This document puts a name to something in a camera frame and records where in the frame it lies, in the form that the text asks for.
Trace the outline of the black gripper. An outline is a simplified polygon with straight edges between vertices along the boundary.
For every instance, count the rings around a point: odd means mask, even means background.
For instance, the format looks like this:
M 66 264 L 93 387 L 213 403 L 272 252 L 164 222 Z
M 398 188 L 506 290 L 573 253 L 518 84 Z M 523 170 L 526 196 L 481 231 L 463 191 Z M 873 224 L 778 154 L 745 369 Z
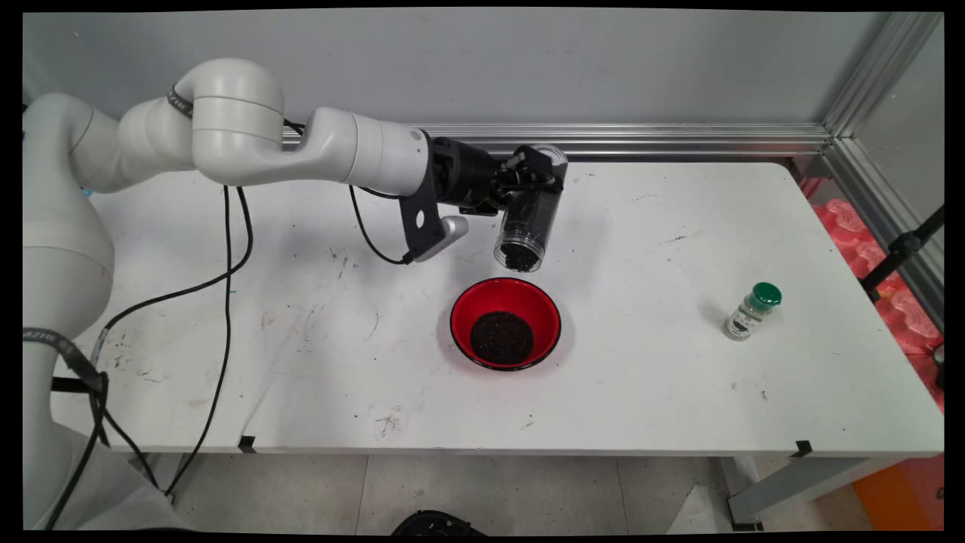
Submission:
M 520 146 L 506 161 L 447 137 L 432 139 L 435 201 L 469 216 L 497 216 L 503 192 L 564 189 L 566 154 L 555 146 Z

